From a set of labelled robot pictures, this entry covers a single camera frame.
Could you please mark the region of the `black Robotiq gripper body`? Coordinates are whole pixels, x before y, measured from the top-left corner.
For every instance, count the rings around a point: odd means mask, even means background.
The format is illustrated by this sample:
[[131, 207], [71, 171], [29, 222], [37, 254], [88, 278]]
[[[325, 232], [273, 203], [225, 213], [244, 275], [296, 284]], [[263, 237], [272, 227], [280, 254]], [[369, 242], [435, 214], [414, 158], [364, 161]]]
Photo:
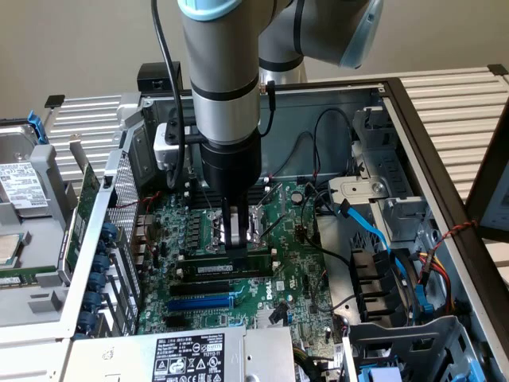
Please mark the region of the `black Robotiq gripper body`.
[[262, 171], [262, 139], [251, 134], [231, 145], [202, 143], [204, 180], [222, 197], [236, 198], [258, 180]]

